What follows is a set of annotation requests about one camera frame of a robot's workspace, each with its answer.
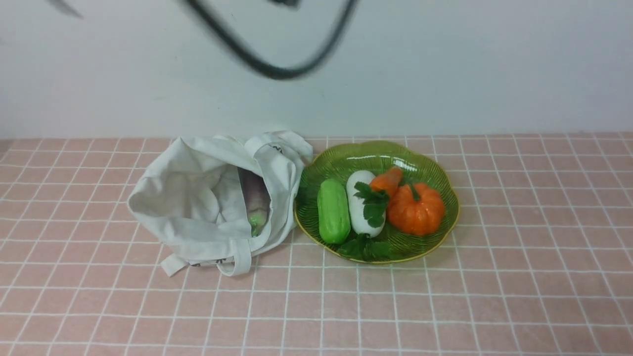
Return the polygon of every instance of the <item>pumpkin stem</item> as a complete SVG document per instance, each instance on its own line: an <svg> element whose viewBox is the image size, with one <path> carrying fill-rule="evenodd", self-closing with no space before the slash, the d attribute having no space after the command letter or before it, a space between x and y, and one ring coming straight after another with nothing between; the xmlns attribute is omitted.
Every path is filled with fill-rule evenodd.
<svg viewBox="0 0 633 356"><path fill-rule="evenodd" d="M418 194L418 191L415 190L413 183L409 183L409 187L411 187L411 195L413 196L413 200L420 201L420 195Z"/></svg>

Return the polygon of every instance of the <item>black cable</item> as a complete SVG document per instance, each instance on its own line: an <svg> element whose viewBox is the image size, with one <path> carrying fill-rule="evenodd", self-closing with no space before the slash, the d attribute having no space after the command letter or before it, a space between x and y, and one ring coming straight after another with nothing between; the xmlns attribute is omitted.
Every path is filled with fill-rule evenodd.
<svg viewBox="0 0 633 356"><path fill-rule="evenodd" d="M227 26L222 24L219 16L213 13L213 10L205 8L198 0L183 0L191 9L200 17L206 26L215 33L229 49L241 59L247 66L251 67L259 74L276 80L295 79L317 69L325 63L327 57L333 53L333 49L341 39L345 26L348 24L358 0L348 0L347 5L341 11L339 20L330 34L329 39L325 42L321 51L318 52L311 60L305 64L295 68L281 68L273 66L252 53L245 45L241 44L235 36L227 30Z"/></svg>

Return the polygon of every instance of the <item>eggplant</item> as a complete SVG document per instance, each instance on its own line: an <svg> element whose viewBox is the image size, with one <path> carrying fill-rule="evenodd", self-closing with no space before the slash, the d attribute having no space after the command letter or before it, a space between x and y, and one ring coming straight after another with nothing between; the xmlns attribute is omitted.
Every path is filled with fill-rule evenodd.
<svg viewBox="0 0 633 356"><path fill-rule="evenodd" d="M251 225L251 236L259 236L268 221L270 195L262 177L240 167L237 168L237 173L246 205L246 216Z"/></svg>

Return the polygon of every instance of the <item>plate rim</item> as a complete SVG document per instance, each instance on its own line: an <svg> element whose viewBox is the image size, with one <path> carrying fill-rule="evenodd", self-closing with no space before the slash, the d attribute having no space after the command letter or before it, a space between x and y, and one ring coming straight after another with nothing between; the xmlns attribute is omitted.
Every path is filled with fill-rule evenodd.
<svg viewBox="0 0 633 356"><path fill-rule="evenodd" d="M347 260L347 261L357 262L357 263L360 263L360 264L387 265L387 264L398 264L398 263L401 263L401 262L408 262L408 261L416 260L418 258L421 258L421 257L424 257L424 256L428 255L429 253L431 253L431 252L435 251L436 249L438 249L438 247L442 246L442 244L444 244L444 242L446 241L448 236L451 234L453 229L455 229L455 227L457 226L457 222L459 221L460 215L461 215L460 197L457 195L457 192L455 191L455 189L453 187L453 183L451 183L451 178L446 173L446 170L444 170L444 168L438 162L436 162L435 160L431 159L430 157L428 157L426 155L414 152L414 151L410 150L408 147L403 146L403 145L401 145L399 143L395 143L393 141L371 140L371 141L365 141L365 142L362 142L362 143L342 143L342 144L338 144L336 146L327 148L325 151L319 153L316 157L314 157L314 159L312 160L310 165L314 164L317 161L317 159L319 159L319 157L321 157L324 153L330 151L331 149L341 148L341 146L343 146L343 147L345 147L345 146L362 146L362 145L365 145L365 144L372 144L372 143L377 143L377 142L393 144L393 145L399 146L401 148L404 148L406 151L409 151L413 155L422 156L422 157L428 158L429 160L433 161L440 168L442 173L444 173L444 175L446 176L446 180L448 181L448 187L453 192L453 194L455 195L455 198L457 200L457 216L455 217L455 221L453 222L453 225L451 225L451 227L446 231L446 234L444 234L444 236L438 242L437 245L435 245L433 248L431 248L429 251L426 251L425 253L421 253L419 255L408 257L408 258L402 258L400 260L391 260L391 261L364 261L364 260L357 260L355 258L343 257L340 253L332 250L328 246L325 246L323 243L319 242L319 240L317 240L314 236L312 236L310 233L308 233L308 231L306 231L306 229L303 227L303 225L299 221L299 216L297 214L297 199L296 198L294 199L294 201L292 203L292 210L293 210L292 213L294 215L294 220L295 220L296 224L299 226L299 228L303 231L303 233L306 234L306 236L309 237L312 241L314 241L317 245L319 245L322 248L326 249L330 253L338 256L339 258L342 258L342 259Z"/></svg>

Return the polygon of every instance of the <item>white radish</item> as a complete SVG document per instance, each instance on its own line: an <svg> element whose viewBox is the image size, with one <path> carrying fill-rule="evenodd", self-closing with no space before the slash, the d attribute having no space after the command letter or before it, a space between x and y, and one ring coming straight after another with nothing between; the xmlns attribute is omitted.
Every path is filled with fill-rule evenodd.
<svg viewBox="0 0 633 356"><path fill-rule="evenodd" d="M383 223L380 227L372 227L365 219L363 209L365 207L365 199L355 196L358 193L358 189L355 188L356 183L362 182L370 184L376 176L368 170L359 170L349 176L346 191L348 192L348 204L349 204L349 217L352 224L352 229L356 234L367 234L370 238L374 238L380 234L382 228L385 226L383 213Z"/></svg>

